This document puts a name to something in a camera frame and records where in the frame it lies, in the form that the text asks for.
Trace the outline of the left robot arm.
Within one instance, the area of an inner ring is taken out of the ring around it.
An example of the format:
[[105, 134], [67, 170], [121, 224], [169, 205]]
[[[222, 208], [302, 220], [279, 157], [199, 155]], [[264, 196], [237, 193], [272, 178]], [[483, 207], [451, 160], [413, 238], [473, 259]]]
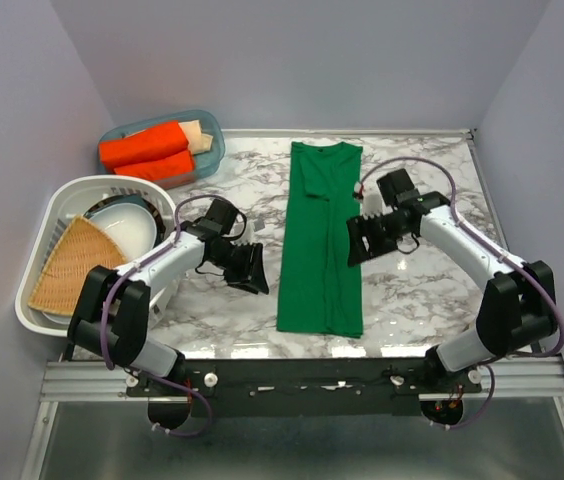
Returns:
[[163, 395], [176, 393], [185, 378], [185, 356], [148, 335], [153, 295], [189, 270], [208, 262], [222, 271], [231, 287], [252, 294], [269, 293], [263, 267], [263, 245], [241, 243], [246, 233], [231, 233], [235, 221], [247, 217], [229, 200], [215, 194], [205, 215], [181, 221], [178, 204], [175, 229], [142, 257], [114, 269], [96, 266], [84, 281], [67, 337], [70, 344], [119, 366], [149, 375]]

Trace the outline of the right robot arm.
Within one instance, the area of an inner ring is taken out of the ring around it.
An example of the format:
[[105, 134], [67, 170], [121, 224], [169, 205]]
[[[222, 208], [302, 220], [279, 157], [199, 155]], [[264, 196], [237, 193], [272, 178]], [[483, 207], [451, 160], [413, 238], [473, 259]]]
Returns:
[[452, 198], [420, 192], [405, 169], [387, 173], [376, 184], [376, 195], [361, 182], [354, 186], [362, 212], [347, 222], [348, 265], [392, 253], [405, 237], [426, 240], [482, 293], [474, 325], [425, 353], [419, 375], [429, 389], [445, 391], [459, 372], [521, 354], [558, 332], [553, 272], [546, 263], [526, 262], [501, 248], [460, 217]]

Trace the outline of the green t-shirt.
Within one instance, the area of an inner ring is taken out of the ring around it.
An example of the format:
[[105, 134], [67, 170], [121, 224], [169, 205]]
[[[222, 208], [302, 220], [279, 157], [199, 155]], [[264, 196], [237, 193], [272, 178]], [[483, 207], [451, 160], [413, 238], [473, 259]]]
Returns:
[[347, 264], [346, 222], [359, 214], [352, 193], [362, 148], [341, 142], [291, 145], [278, 293], [281, 332], [363, 335], [362, 279]]

